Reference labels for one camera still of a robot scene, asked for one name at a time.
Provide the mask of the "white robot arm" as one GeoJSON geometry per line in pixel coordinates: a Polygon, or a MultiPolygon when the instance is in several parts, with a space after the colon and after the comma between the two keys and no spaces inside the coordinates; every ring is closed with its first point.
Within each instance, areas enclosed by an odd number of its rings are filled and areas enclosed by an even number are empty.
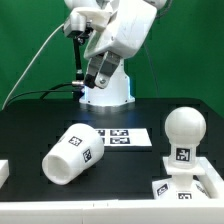
{"type": "Polygon", "coordinates": [[[63,27],[70,38],[89,33],[88,61],[80,106],[99,112],[134,104],[124,61],[136,55],[168,0],[64,0],[70,15],[63,27]]]}

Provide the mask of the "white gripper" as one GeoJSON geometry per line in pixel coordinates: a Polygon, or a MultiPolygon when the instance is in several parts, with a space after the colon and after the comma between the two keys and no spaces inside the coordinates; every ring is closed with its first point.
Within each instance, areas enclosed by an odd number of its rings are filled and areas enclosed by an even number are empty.
{"type": "Polygon", "coordinates": [[[87,26],[93,29],[84,51],[84,58],[89,60],[84,84],[91,89],[104,89],[120,58],[133,57],[142,46],[155,20],[157,8],[148,0],[64,2],[71,10],[64,24],[67,37],[83,34],[87,26]]]}

